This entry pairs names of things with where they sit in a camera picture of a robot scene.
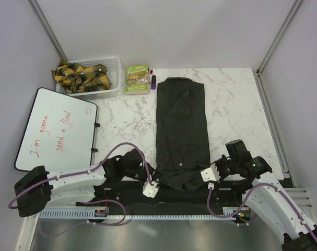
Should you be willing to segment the dark striped long sleeve shirt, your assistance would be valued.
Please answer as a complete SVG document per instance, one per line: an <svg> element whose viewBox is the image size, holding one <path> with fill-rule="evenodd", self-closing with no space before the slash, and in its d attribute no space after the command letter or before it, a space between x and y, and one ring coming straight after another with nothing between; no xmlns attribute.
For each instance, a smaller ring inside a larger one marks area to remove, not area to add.
<svg viewBox="0 0 317 251"><path fill-rule="evenodd" d="M156 170L160 182L194 191L210 166L204 84L169 77L157 86Z"/></svg>

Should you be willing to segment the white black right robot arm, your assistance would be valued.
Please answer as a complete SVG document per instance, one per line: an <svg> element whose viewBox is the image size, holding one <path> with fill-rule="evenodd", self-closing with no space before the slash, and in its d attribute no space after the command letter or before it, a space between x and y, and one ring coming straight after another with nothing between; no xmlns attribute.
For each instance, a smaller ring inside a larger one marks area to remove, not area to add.
<svg viewBox="0 0 317 251"><path fill-rule="evenodd" d="M214 162L219 177L238 174L231 202L250 208L276 235L282 250L317 250L317 224L282 187L266 160L252 157L240 139L226 144L228 156Z"/></svg>

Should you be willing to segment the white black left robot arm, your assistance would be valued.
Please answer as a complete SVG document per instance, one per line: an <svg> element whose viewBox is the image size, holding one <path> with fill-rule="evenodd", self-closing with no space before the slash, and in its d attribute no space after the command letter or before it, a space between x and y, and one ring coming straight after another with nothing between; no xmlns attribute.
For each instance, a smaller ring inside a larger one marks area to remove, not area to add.
<svg viewBox="0 0 317 251"><path fill-rule="evenodd" d="M97 187L116 184L124 177L138 180L142 194L154 198L158 183L154 169L146 162L144 154L134 148L125 155L107 156L98 165L77 171L51 171L37 166L14 185L15 198L10 209L18 210L22 218L43 211L46 207L83 203L102 205L106 194Z"/></svg>

